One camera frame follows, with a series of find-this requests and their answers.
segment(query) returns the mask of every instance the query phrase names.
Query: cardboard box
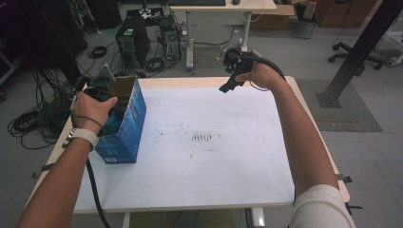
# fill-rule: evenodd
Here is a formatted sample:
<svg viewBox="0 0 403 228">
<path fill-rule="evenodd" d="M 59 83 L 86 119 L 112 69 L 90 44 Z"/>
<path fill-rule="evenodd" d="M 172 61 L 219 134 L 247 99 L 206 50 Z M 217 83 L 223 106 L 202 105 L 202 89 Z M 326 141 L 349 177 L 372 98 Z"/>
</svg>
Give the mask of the cardboard box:
<svg viewBox="0 0 403 228">
<path fill-rule="evenodd" d="M 287 29 L 290 16 L 294 16 L 294 7 L 289 5 L 276 5 L 277 9 L 268 11 L 260 16 L 259 12 L 252 14 L 252 21 L 260 18 L 256 22 L 251 22 L 250 29 L 272 29 L 284 30 Z"/>
<path fill-rule="evenodd" d="M 315 17 L 322 28 L 359 28 L 377 0 L 320 0 Z"/>
<path fill-rule="evenodd" d="M 119 131 L 100 137 L 95 150 L 106 163 L 135 163 L 146 112 L 143 93 L 135 77 L 116 78 L 111 93 L 126 104 L 125 115 Z"/>
</svg>

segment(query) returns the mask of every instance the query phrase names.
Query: computer case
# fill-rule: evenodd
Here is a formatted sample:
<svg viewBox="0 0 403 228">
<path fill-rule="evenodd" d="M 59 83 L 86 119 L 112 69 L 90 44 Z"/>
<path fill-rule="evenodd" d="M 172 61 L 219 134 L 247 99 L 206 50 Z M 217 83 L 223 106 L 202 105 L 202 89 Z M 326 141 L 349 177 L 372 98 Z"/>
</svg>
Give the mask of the computer case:
<svg viewBox="0 0 403 228">
<path fill-rule="evenodd" d="M 179 31 L 175 26 L 172 15 L 161 18 L 160 33 L 161 40 L 159 41 L 163 44 L 166 60 L 175 61 L 181 59 Z"/>
<path fill-rule="evenodd" d="M 143 17 L 126 17 L 115 38 L 125 67 L 144 67 L 150 44 Z"/>
</svg>

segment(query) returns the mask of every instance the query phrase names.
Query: handheld controller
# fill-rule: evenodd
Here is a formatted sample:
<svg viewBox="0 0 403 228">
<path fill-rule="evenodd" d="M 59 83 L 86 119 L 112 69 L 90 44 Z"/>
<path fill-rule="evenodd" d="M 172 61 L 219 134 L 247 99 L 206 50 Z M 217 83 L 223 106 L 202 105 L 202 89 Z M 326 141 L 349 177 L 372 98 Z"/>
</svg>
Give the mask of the handheld controller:
<svg viewBox="0 0 403 228">
<path fill-rule="evenodd" d="M 85 84 L 87 85 L 87 87 L 83 90 L 85 94 L 98 102 L 107 101 L 109 98 L 113 97 L 110 91 L 115 84 L 115 81 L 116 80 L 107 65 L 103 66 L 96 78 L 91 79 L 84 76 L 81 77 L 72 91 L 74 95 L 72 99 L 73 103 L 76 100 L 76 93 L 81 91 Z M 70 111 L 73 110 L 73 103 L 71 104 Z M 116 133 L 119 130 L 124 114 L 125 106 L 122 102 L 118 101 L 108 112 L 109 117 L 98 136 Z"/>
<path fill-rule="evenodd" d="M 231 74 L 228 81 L 220 87 L 220 91 L 223 93 L 228 90 L 234 90 L 236 86 L 243 86 L 244 82 L 235 81 L 235 77 L 242 73 L 247 73 L 252 70 L 254 61 L 262 64 L 266 64 L 275 70 L 279 76 L 285 80 L 284 74 L 274 63 L 264 59 L 257 51 L 239 53 L 235 49 L 228 49 L 225 52 L 223 64 L 226 66 L 225 71 Z"/>
</svg>

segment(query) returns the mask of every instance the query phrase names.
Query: electronic equipment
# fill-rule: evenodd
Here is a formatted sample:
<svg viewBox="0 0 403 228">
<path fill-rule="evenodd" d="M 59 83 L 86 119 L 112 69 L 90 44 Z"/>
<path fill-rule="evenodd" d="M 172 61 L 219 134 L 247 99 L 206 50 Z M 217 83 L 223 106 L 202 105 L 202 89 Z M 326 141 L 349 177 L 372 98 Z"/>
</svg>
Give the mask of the electronic equipment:
<svg viewBox="0 0 403 228">
<path fill-rule="evenodd" d="M 177 30 L 170 30 L 164 33 L 165 56 L 167 60 L 178 60 L 181 58 L 179 36 Z"/>
<path fill-rule="evenodd" d="M 77 81 L 76 86 L 71 91 L 73 95 L 73 103 L 71 104 L 70 111 L 72 111 L 74 102 L 76 100 L 76 93 L 84 88 L 86 84 L 86 89 L 83 90 L 85 94 L 91 98 L 97 100 L 98 102 L 105 102 L 109 98 L 113 97 L 110 93 L 113 85 L 115 84 L 115 78 L 113 77 L 110 69 L 107 65 L 104 65 L 98 76 L 95 78 L 89 78 L 82 76 Z M 115 134 L 119 130 L 119 126 L 122 123 L 125 114 L 125 104 L 118 101 L 109 111 L 108 119 L 99 132 L 98 136 Z M 73 126 L 75 125 L 74 118 L 71 119 Z"/>
<path fill-rule="evenodd" d="M 125 67 L 144 67 L 150 44 L 143 17 L 126 17 L 115 38 Z"/>
<path fill-rule="evenodd" d="M 128 10 L 126 16 L 141 16 L 145 20 L 146 27 L 158 26 L 163 17 L 163 8 L 132 9 Z"/>
<path fill-rule="evenodd" d="M 215 7 L 225 6 L 225 0 L 169 0 L 169 6 L 202 6 Z"/>
<path fill-rule="evenodd" d="M 178 28 L 172 15 L 161 18 L 161 37 L 159 42 L 163 44 L 167 61 L 181 59 L 181 46 Z"/>
<path fill-rule="evenodd" d="M 223 93 L 228 90 L 234 90 L 236 86 L 243 86 L 243 82 L 235 81 L 235 77 L 242 73 L 250 72 L 253 68 L 253 62 L 259 62 L 271 67 L 279 76 L 285 80 L 284 74 L 274 63 L 264 59 L 257 51 L 248 51 L 239 53 L 235 49 L 229 49 L 225 52 L 223 64 L 226 66 L 225 71 L 231 74 L 228 81 L 220 87 L 220 91 Z"/>
</svg>

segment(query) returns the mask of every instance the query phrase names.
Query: tan skin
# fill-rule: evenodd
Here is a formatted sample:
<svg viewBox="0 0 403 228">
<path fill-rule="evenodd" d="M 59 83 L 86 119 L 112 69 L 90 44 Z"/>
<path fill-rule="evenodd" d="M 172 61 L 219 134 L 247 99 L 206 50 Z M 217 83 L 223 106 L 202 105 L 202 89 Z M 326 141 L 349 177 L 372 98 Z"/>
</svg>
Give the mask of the tan skin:
<svg viewBox="0 0 403 228">
<path fill-rule="evenodd" d="M 251 72 L 236 77 L 238 82 L 248 80 L 271 90 L 275 97 L 297 196 L 318 184 L 338 189 L 323 141 L 293 89 L 265 64 L 254 63 Z"/>
<path fill-rule="evenodd" d="M 117 102 L 117 98 L 111 98 L 99 103 L 82 92 L 77 94 L 77 99 L 74 114 L 90 117 L 100 124 L 106 122 L 108 110 Z M 84 118 L 76 118 L 75 122 L 78 128 L 95 134 L 101 129 L 97 123 Z M 90 149 L 88 141 L 73 139 L 35 191 L 17 227 L 70 225 Z"/>
<path fill-rule="evenodd" d="M 236 78 L 239 82 L 249 79 L 273 92 L 297 196 L 318 184 L 328 184 L 338 189 L 323 142 L 292 88 L 264 64 L 254 64 L 250 73 Z M 108 110 L 117 102 L 117 98 L 111 98 L 99 103 L 81 92 L 77 97 L 75 115 L 87 116 L 100 124 L 106 122 Z M 75 122 L 79 128 L 95 134 L 101 128 L 83 118 L 77 118 Z M 88 141 L 78 138 L 70 143 L 35 191 L 17 227 L 69 226 L 90 147 Z"/>
</svg>

